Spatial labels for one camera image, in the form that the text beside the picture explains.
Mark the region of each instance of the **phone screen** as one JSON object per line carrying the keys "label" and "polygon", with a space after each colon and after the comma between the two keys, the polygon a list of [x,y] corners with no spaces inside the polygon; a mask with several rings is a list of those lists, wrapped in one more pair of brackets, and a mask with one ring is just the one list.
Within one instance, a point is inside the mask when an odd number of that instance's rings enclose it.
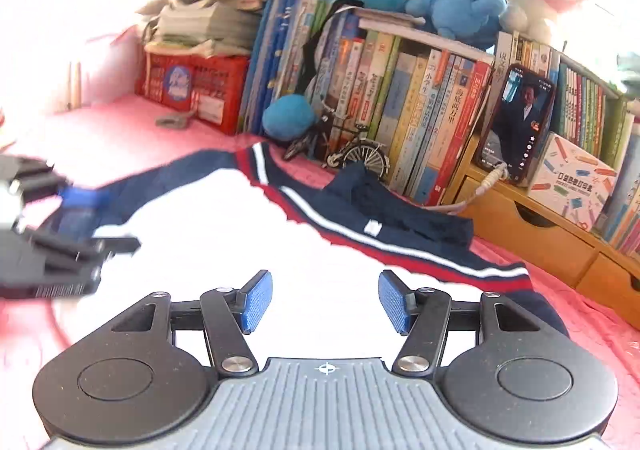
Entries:
{"label": "phone screen", "polygon": [[481,160],[486,168],[504,162],[511,181],[522,179],[553,95],[551,81],[519,65],[510,67],[482,144]]}

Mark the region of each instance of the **red plastic basket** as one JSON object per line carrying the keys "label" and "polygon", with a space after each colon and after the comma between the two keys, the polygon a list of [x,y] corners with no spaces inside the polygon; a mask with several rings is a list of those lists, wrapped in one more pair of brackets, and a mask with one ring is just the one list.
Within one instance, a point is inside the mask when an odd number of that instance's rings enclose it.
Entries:
{"label": "red plastic basket", "polygon": [[202,120],[225,134],[235,134],[248,65],[246,56],[148,54],[140,89],[154,102],[180,112],[194,109]]}

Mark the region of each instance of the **man in suit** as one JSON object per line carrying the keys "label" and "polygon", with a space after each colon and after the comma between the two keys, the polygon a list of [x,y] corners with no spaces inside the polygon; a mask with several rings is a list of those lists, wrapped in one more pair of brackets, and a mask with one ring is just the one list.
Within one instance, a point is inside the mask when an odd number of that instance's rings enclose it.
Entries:
{"label": "man in suit", "polygon": [[532,133],[540,130],[540,110],[534,107],[540,90],[532,85],[523,85],[511,103],[503,102],[495,117],[492,130],[500,139],[502,159],[510,173],[523,161],[529,152],[527,144]]}

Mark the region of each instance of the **pink blanket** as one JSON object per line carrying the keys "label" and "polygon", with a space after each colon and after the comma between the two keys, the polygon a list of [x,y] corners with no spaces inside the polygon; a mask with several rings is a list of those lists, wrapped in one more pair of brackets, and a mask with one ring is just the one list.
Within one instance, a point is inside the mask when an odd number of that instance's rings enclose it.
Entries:
{"label": "pink blanket", "polygon": [[[53,116],[12,152],[53,160],[76,184],[100,186],[201,148],[238,150],[255,141],[251,136],[230,138],[201,123],[188,130],[157,128],[154,120],[163,114],[166,109],[127,96],[106,106]],[[313,186],[331,179],[304,159],[283,168]],[[30,206],[28,220],[38,224],[56,205],[51,199]],[[472,250],[499,264],[518,260],[481,239],[474,240]],[[605,441],[617,450],[640,448],[640,333],[608,308],[540,268],[527,266],[534,286],[560,313],[572,339],[616,373],[620,395]],[[67,346],[48,301],[0,301],[0,450],[36,449],[47,440],[31,401],[31,384],[38,370]]]}

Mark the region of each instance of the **white stripe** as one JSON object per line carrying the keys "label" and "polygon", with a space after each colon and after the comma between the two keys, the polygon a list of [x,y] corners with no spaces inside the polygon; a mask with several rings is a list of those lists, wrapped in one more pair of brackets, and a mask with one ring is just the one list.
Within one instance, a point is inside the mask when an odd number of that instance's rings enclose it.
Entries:
{"label": "white stripe", "polygon": [[342,236],[349,237],[352,240],[356,240],[356,242],[361,242],[363,244],[368,244],[369,246],[373,246],[383,252],[391,252],[398,253],[399,255],[407,255],[414,256],[417,258],[422,258],[423,260],[429,260],[431,262],[435,262],[441,266],[447,266],[452,270],[455,270],[459,273],[468,274],[470,276],[478,277],[478,278],[486,278],[489,276],[500,276],[500,277],[514,277],[521,275],[528,275],[526,268],[514,268],[513,270],[499,270],[498,268],[485,268],[484,270],[474,270],[473,268],[467,268],[466,266],[460,266],[455,262],[451,262],[446,258],[442,258],[437,255],[433,255],[433,253],[422,252],[421,250],[416,250],[414,248],[405,248],[403,246],[395,246],[394,244],[387,244],[386,242],[381,242],[377,239],[372,239],[369,236],[360,234],[358,232],[354,232],[341,224],[334,223],[329,219],[322,217],[318,212],[313,210],[313,208],[307,203],[295,190],[292,190],[289,187],[281,186],[280,189],[296,204],[302,212],[313,222],[322,226],[327,230],[331,230],[337,234],[341,234]]}
{"label": "white stripe", "polygon": [[264,167],[264,153],[262,152],[262,144],[254,143],[252,146],[255,156],[255,170],[258,173],[258,181],[261,185],[268,185],[267,171]]}

